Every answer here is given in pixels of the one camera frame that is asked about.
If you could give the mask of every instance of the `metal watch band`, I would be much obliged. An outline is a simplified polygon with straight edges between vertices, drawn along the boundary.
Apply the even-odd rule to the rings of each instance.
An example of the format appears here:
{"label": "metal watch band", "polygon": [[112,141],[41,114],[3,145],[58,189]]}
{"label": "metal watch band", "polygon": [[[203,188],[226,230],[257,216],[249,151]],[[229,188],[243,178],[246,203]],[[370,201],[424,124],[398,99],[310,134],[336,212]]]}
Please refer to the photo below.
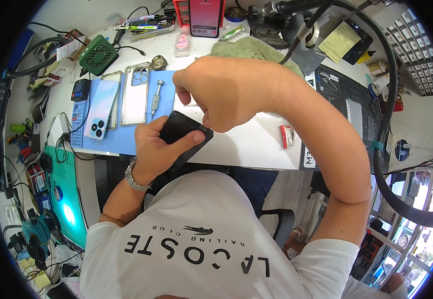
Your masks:
{"label": "metal watch band", "polygon": [[125,170],[125,178],[127,180],[127,183],[129,184],[129,186],[137,191],[141,191],[144,192],[146,191],[148,188],[150,188],[151,183],[149,185],[141,185],[137,182],[135,182],[133,176],[132,176],[132,169],[133,166],[135,166],[135,162],[136,162],[136,158],[130,163],[130,165],[127,167],[127,169]]}

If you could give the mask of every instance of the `screwdriver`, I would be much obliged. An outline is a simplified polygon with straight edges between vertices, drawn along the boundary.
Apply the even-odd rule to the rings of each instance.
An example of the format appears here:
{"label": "screwdriver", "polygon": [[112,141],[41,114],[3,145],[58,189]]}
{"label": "screwdriver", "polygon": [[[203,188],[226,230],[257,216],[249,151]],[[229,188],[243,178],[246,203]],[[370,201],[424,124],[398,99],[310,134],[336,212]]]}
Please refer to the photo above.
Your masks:
{"label": "screwdriver", "polygon": [[153,96],[152,107],[151,107],[151,109],[152,109],[152,120],[153,120],[153,116],[155,115],[155,111],[158,109],[158,104],[160,103],[160,89],[163,86],[163,84],[165,84],[165,81],[158,80],[157,84],[158,84],[157,92]]}

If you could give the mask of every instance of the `pink smartphone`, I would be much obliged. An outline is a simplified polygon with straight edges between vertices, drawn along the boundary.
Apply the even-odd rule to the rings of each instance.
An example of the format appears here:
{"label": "pink smartphone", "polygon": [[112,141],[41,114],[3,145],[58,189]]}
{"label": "pink smartphone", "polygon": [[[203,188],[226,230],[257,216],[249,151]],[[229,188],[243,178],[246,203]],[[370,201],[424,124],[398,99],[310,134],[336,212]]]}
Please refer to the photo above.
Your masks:
{"label": "pink smartphone", "polygon": [[218,38],[223,0],[189,0],[190,33],[197,37]]}

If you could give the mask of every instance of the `lacoste logo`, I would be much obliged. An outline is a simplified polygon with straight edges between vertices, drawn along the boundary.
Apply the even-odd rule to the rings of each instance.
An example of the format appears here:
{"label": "lacoste logo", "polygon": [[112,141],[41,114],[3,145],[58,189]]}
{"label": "lacoste logo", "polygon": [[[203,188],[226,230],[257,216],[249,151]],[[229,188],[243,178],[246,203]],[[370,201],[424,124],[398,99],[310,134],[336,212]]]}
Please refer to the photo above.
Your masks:
{"label": "lacoste logo", "polygon": [[205,229],[205,228],[202,228],[202,227],[191,227],[191,226],[188,226],[188,225],[184,225],[184,230],[191,230],[191,231],[196,231],[196,232],[198,232],[198,233],[194,233],[194,234],[212,234],[213,233],[213,229],[212,228],[210,228],[210,229]]}

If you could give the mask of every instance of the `white desk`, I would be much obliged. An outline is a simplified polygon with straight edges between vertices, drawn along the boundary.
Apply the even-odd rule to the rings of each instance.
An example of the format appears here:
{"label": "white desk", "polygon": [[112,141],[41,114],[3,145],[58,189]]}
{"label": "white desk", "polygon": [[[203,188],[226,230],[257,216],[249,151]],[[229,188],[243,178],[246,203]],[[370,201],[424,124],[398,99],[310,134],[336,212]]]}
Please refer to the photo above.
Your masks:
{"label": "white desk", "polygon": [[[241,24],[248,28],[246,21]],[[224,26],[226,25],[231,25],[230,30],[239,26],[237,23],[231,23],[225,20]],[[143,39],[135,43],[130,43],[129,40],[125,40],[124,37],[121,43],[122,45],[132,45],[145,51],[147,55],[142,57],[138,51],[123,48],[118,52],[120,57],[105,71],[105,74],[118,70],[124,71],[127,66],[151,61],[154,56],[159,54],[164,56],[168,61],[167,70],[184,69],[191,64],[195,58],[210,53],[213,44],[217,42],[217,39],[192,37],[190,41],[190,56],[175,58],[173,57],[173,47],[175,45],[176,36],[179,33],[180,28],[176,28],[173,33]],[[95,35],[97,34],[102,34],[104,37],[108,36],[109,41],[112,41],[115,32],[106,30],[96,33]],[[244,36],[249,36],[249,34],[242,33],[231,41],[234,42]],[[352,66],[344,60],[341,60],[339,64],[335,64],[328,58],[324,60],[323,64],[366,86],[365,74],[369,73],[369,71],[365,64]],[[78,80],[81,67],[77,65],[76,69],[76,80]],[[73,102],[70,101],[70,94],[72,88],[73,84],[70,83],[70,75],[64,77],[62,83],[58,86],[52,87],[50,90],[47,117],[41,123],[42,132],[47,132],[53,116],[61,112],[65,112],[69,117],[71,116]],[[198,122],[201,122],[203,117],[203,113],[199,107],[183,106],[178,99],[174,102],[174,110],[180,111]],[[224,134],[215,133],[213,139],[196,153],[189,162],[253,168],[298,169],[301,139],[298,137],[294,146],[283,149],[279,129],[279,126],[282,124],[289,125],[289,123],[279,115],[262,112],[258,113],[248,123],[235,127]],[[118,155],[118,153],[114,152],[100,152],[81,148],[74,148],[74,150],[76,152]]]}

